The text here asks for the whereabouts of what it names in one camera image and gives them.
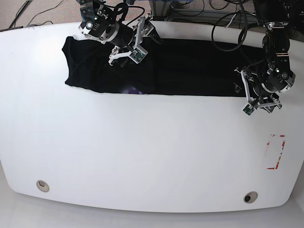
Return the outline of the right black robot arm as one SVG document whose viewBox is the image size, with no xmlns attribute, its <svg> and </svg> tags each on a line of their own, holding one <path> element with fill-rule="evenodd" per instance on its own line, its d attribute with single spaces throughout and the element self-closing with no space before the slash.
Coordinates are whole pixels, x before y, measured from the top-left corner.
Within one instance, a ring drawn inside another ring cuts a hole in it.
<svg viewBox="0 0 304 228">
<path fill-rule="evenodd" d="M 79 30 L 88 39 L 114 45 L 109 55 L 109 65 L 121 58 L 139 64 L 148 55 L 142 46 L 143 39 L 150 37 L 155 43 L 162 40 L 150 22 L 151 14 L 144 15 L 143 7 L 128 4 L 128 0 L 116 6 L 105 0 L 78 0 L 82 22 Z"/>
</svg>

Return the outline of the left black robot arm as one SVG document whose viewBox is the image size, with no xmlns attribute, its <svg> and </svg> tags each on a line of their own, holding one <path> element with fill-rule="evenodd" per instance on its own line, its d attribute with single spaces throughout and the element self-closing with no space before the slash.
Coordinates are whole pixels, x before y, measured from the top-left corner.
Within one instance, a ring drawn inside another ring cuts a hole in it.
<svg viewBox="0 0 304 228">
<path fill-rule="evenodd" d="M 272 113 L 275 108 L 281 109 L 279 93 L 288 91 L 295 83 L 295 73 L 290 68 L 288 50 L 290 40 L 286 27 L 293 25 L 298 16 L 297 0 L 255 0 L 254 17 L 256 23 L 249 24 L 248 12 L 238 2 L 245 22 L 237 46 L 230 51 L 240 49 L 250 28 L 263 26 L 266 34 L 262 40 L 265 57 L 243 67 L 239 72 L 244 84 L 247 104 L 243 112 L 248 116 L 257 109 Z"/>
</svg>

